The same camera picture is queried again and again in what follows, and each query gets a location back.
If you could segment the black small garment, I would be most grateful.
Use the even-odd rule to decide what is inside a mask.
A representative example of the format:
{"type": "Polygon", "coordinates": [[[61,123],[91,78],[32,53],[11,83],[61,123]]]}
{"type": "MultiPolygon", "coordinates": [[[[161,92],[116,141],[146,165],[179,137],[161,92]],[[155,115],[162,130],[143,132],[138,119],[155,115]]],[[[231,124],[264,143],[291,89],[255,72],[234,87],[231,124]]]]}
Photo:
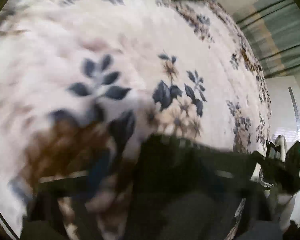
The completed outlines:
{"type": "Polygon", "coordinates": [[[234,239],[255,166],[250,154],[151,136],[132,173],[124,239],[234,239]]]}

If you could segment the striped folded clothes pile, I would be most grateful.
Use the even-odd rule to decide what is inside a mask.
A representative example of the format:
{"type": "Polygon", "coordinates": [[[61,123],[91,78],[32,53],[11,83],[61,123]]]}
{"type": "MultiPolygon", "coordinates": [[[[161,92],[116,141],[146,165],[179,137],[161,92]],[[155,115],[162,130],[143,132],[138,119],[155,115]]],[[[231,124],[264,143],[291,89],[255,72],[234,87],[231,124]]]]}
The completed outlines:
{"type": "Polygon", "coordinates": [[[279,159],[285,162],[287,154],[287,142],[283,135],[278,135],[274,142],[275,150],[279,154],[279,159]]]}

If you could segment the green grey curtain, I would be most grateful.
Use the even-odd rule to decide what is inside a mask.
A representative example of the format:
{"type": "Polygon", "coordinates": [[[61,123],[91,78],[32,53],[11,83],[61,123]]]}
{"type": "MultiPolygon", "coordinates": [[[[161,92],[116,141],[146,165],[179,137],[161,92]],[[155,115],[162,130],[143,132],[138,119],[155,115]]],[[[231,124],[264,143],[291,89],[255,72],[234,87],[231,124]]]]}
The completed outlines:
{"type": "Polygon", "coordinates": [[[259,0],[232,18],[247,38],[264,77],[300,73],[300,9],[293,0],[259,0]]]}

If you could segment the white floral fleece blanket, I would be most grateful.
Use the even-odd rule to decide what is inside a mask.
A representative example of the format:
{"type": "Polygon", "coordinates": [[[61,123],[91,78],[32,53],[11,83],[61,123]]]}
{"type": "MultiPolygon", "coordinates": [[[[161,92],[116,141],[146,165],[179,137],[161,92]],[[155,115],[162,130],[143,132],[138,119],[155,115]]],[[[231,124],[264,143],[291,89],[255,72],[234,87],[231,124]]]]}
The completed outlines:
{"type": "Polygon", "coordinates": [[[119,164],[93,196],[105,239],[123,235],[120,190],[151,134],[264,153],[262,68],[216,0],[8,0],[0,12],[0,215],[19,237],[43,178],[119,164]]]}

